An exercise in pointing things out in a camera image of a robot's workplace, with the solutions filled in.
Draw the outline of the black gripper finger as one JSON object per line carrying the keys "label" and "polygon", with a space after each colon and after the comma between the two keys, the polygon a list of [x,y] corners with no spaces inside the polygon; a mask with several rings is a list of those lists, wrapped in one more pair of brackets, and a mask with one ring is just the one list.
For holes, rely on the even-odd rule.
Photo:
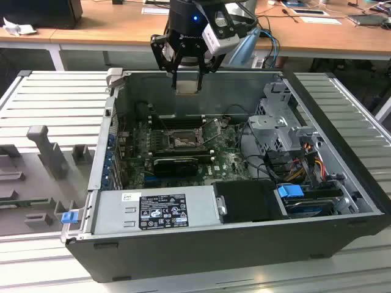
{"label": "black gripper finger", "polygon": [[[185,51],[185,43],[179,37],[177,33],[168,33],[154,34],[150,39],[150,46],[159,69],[172,75],[173,89],[177,88],[177,71]],[[170,59],[164,54],[169,48],[173,51]]]}
{"label": "black gripper finger", "polygon": [[198,56],[199,70],[197,75],[197,91],[202,89],[203,77],[208,73],[215,73],[221,66],[222,61],[225,59],[226,54],[213,56],[209,61],[205,61],[205,56],[202,54]]}

